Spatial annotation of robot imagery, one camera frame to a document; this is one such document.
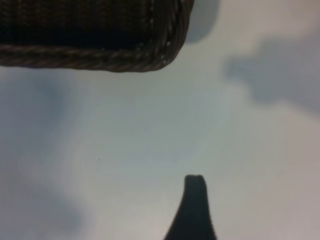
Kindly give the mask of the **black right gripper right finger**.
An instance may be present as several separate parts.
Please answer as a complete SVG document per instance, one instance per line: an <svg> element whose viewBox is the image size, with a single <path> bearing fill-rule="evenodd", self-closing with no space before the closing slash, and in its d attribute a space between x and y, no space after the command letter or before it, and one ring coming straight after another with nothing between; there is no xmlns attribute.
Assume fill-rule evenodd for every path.
<svg viewBox="0 0 320 240"><path fill-rule="evenodd" d="M217 240L212 223L210 205L208 200L207 185L202 175L196 175L198 184L198 228L201 240Z"/></svg>

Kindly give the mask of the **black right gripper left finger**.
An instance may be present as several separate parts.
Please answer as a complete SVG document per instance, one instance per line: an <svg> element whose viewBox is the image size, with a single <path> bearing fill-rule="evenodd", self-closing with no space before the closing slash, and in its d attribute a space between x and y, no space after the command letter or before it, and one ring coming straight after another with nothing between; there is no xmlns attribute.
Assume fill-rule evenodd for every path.
<svg viewBox="0 0 320 240"><path fill-rule="evenodd" d="M165 240L190 240L192 226L192 195L196 183L196 175L188 174L184 178L183 194L176 214L172 220L164 239Z"/></svg>

